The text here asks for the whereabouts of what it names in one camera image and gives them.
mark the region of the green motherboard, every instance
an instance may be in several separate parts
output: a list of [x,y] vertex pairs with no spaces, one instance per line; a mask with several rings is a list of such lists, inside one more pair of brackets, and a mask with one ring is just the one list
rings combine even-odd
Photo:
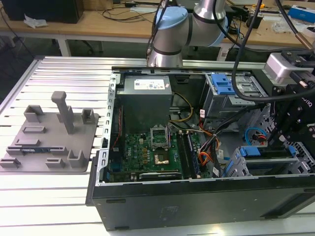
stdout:
[[[151,134],[126,134],[125,151],[120,171],[111,176],[110,182],[128,181],[130,176],[127,173],[143,172],[177,172],[182,173],[180,152],[177,145],[177,133],[170,133],[167,137],[170,142],[167,148],[152,148]],[[154,134],[154,143],[167,142],[165,133]],[[191,145],[193,151],[198,152],[200,148],[199,136],[191,132]],[[110,171],[114,164],[109,164]]]

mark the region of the power supply label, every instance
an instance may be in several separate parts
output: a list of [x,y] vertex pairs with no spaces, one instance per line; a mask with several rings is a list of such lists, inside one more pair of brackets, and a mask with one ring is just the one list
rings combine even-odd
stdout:
[[135,80],[135,90],[163,90],[165,89],[164,80]]

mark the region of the gray plastic tray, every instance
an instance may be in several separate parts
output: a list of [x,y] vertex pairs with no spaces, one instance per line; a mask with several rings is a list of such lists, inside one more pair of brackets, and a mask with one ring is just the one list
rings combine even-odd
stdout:
[[52,96],[61,113],[27,107],[26,121],[0,160],[0,172],[86,171],[99,116],[93,109],[73,113],[65,97],[59,91]]

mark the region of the motherboard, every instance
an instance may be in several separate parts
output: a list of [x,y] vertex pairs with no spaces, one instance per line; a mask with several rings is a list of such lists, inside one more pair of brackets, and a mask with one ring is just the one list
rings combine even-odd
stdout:
[[164,131],[165,128],[148,133],[125,134],[121,163],[110,162],[108,165],[111,173],[109,182],[183,179],[199,175],[197,154],[201,144],[198,134]]

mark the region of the yellow wire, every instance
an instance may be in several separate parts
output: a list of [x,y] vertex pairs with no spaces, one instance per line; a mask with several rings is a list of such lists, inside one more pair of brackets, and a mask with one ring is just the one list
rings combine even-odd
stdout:
[[188,105],[190,106],[190,114],[189,114],[189,116],[187,118],[184,118],[184,119],[171,119],[170,122],[184,122],[186,120],[189,120],[192,117],[192,115],[193,115],[193,107],[192,107],[192,105],[180,93],[175,92],[174,94],[177,94],[178,96],[180,96],[182,99],[184,99],[188,103]]

